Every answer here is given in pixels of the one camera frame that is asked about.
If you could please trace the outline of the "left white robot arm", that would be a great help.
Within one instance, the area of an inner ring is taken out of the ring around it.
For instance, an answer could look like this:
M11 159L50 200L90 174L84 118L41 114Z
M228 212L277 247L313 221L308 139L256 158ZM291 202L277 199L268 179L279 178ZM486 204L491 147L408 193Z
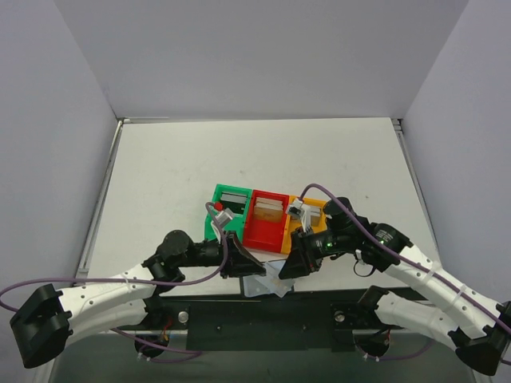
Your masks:
M186 285L183 267L216 267L223 278L266 273L234 231L199 243L184 231L171 231L154 255L112 278L62 289L38 287L10 319L24 367L44 365L66 346L101 331L139 324L158 327L164 308L156 301L160 294Z

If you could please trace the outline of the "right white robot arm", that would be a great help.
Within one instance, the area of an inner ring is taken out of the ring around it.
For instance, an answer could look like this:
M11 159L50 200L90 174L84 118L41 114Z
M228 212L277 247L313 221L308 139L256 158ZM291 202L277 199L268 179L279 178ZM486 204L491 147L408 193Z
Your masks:
M299 227L291 233L291 252L279 278L305 277L318 271L326 257L351 254L427 301L412 302L370 286L356 308L363 325L381 322L422 334L453 350L472 370L490 377L496 374L510 345L509 302L469 288L394 227L356 215L345 197L329 200L323 213L325 231Z

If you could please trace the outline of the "black card holder wallet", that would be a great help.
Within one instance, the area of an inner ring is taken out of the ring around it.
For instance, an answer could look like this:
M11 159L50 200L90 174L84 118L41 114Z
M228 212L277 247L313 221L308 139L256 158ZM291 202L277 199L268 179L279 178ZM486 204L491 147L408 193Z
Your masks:
M254 298L263 295L275 295L267 287L265 283L265 276L250 275L242 277L242 294L246 298Z

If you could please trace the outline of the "pale translucent credit card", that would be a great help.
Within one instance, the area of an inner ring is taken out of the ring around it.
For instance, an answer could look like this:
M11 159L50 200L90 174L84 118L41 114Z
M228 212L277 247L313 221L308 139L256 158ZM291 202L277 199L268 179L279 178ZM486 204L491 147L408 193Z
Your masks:
M265 263L267 270L265 276L266 287L279 298L283 298L287 293L291 292L295 285L294 279L281 279L279 277L284 264L285 260L274 260Z

